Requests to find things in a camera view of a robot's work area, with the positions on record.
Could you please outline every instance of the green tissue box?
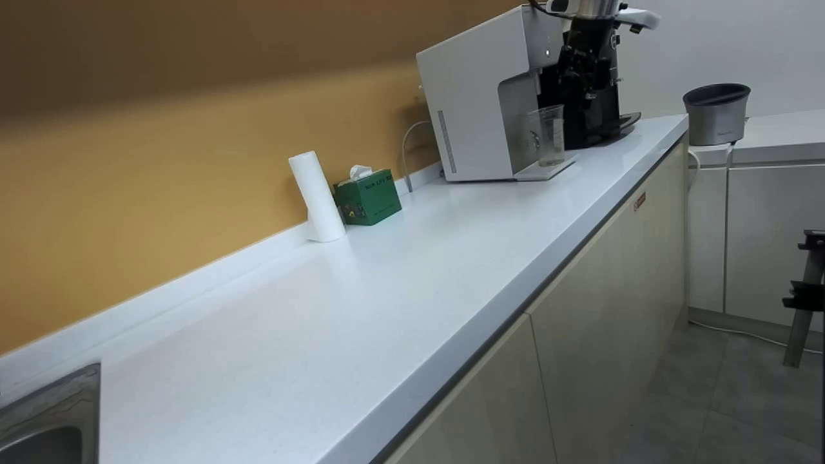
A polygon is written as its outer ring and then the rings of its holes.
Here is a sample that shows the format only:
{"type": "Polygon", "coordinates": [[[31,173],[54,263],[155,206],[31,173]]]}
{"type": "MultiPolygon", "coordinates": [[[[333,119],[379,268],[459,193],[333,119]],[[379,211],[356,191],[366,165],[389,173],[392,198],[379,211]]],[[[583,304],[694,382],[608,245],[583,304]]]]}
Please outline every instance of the green tissue box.
{"type": "Polygon", "coordinates": [[[389,170],[335,183],[333,196],[345,224],[376,224],[402,209],[389,170]]]}

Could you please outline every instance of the stainless steel sink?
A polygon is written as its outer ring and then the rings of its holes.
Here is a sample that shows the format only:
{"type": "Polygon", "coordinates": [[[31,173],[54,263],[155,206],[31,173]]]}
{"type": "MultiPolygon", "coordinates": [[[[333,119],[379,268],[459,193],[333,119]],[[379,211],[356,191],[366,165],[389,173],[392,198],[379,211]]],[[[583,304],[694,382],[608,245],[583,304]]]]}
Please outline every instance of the stainless steel sink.
{"type": "Polygon", "coordinates": [[[98,464],[101,366],[0,410],[0,464],[98,464]]]}

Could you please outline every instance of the orange wall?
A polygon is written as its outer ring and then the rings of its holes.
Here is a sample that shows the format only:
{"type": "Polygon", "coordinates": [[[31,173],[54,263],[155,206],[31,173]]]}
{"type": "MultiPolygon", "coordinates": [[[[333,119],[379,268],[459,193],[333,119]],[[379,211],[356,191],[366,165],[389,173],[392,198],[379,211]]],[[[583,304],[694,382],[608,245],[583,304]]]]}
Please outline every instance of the orange wall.
{"type": "Polygon", "coordinates": [[[8,0],[0,353],[299,224],[296,152],[397,170],[413,54],[508,5],[8,0]]]}

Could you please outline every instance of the coffee machine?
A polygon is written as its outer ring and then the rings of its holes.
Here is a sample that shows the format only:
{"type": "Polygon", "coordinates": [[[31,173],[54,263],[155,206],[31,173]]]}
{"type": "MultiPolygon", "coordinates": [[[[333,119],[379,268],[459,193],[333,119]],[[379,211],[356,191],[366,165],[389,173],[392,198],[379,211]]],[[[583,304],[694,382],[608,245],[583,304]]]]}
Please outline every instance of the coffee machine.
{"type": "Polygon", "coordinates": [[[616,28],[634,34],[655,28],[657,15],[616,0],[531,3],[536,10],[565,18],[562,54],[541,70],[539,106],[565,106],[565,147],[593,147],[624,137],[639,113],[619,113],[616,28]]]}
{"type": "Polygon", "coordinates": [[[616,3],[518,5],[418,52],[446,180],[541,180],[565,150],[621,137],[616,26],[655,26],[616,3]]]}

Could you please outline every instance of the gray floor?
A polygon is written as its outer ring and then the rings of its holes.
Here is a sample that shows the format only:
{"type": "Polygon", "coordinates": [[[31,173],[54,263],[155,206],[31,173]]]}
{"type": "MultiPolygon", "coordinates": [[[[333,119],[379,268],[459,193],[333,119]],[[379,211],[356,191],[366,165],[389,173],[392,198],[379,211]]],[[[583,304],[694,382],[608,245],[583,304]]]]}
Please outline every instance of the gray floor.
{"type": "Polygon", "coordinates": [[[681,327],[616,443],[619,464],[820,464],[822,356],[681,327]]]}

